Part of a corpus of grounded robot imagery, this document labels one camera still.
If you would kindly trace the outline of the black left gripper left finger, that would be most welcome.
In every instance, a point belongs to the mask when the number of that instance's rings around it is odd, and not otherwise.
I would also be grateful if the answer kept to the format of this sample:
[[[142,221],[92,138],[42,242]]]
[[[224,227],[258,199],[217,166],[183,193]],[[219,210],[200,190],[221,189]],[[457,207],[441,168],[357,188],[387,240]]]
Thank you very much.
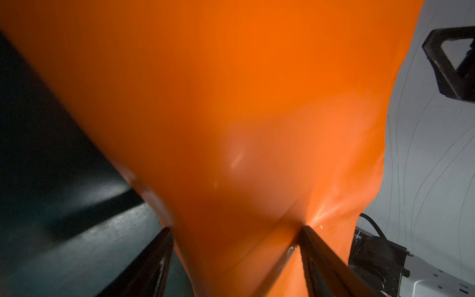
[[[173,249],[173,234],[166,227],[98,296],[162,297]]]

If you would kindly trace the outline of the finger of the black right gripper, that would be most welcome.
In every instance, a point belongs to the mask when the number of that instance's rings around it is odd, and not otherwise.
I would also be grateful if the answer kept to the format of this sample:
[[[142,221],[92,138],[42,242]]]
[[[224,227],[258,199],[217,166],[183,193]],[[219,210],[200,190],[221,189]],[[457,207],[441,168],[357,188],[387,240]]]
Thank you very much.
[[[442,49],[442,44],[457,40],[471,40],[471,44],[465,58],[455,67]],[[434,70],[439,92],[454,100],[474,102],[475,28],[468,26],[432,30],[422,48]]]

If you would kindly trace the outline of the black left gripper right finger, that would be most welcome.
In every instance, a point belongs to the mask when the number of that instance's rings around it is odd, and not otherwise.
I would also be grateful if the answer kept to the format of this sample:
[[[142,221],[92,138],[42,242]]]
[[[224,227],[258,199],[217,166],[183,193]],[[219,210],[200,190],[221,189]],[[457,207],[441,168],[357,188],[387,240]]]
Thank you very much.
[[[310,297],[376,297],[310,227],[299,233],[304,278]]]

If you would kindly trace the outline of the orange wrapping paper sheet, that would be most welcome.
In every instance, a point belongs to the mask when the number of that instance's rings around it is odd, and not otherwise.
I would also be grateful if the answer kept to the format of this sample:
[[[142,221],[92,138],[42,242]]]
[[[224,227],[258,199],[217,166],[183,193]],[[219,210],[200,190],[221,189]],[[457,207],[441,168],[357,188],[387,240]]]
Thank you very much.
[[[1,32],[173,229],[198,297],[305,297],[383,178],[422,1],[2,1]]]

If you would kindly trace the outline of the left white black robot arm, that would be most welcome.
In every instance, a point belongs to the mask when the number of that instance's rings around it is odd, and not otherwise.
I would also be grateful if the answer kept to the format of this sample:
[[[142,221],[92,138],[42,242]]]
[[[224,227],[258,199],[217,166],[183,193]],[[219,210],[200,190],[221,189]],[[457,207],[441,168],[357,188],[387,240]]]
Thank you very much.
[[[376,222],[360,215],[376,235],[356,228],[349,269],[378,297],[472,297],[475,287],[389,241]],[[101,297],[162,297],[173,255],[173,234],[164,228],[115,278]]]

